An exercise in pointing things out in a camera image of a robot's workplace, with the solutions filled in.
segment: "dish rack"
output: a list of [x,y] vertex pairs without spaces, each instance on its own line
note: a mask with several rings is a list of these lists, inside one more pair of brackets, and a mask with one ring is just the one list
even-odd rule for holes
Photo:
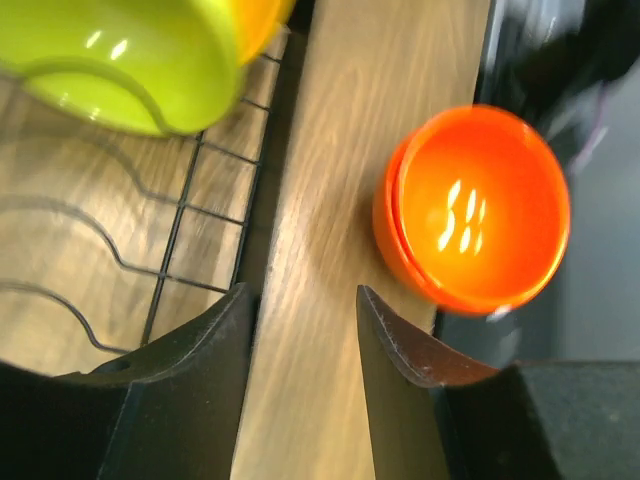
[[237,282],[260,292],[306,38],[283,29],[190,137],[109,131],[0,77],[0,360],[90,371]]

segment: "stacked bowls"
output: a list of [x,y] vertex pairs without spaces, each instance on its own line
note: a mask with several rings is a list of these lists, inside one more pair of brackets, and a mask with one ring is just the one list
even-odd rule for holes
[[188,134],[238,99],[292,0],[0,2],[0,67],[44,101],[138,133]]
[[569,237],[569,195],[545,141],[489,106],[445,111],[396,149],[373,205],[395,276],[442,308],[487,315],[533,298]]

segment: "green bowl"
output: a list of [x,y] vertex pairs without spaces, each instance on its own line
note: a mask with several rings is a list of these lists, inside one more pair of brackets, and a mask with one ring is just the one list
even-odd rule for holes
[[0,0],[0,65],[75,115],[164,135],[203,130],[239,92],[228,0]]

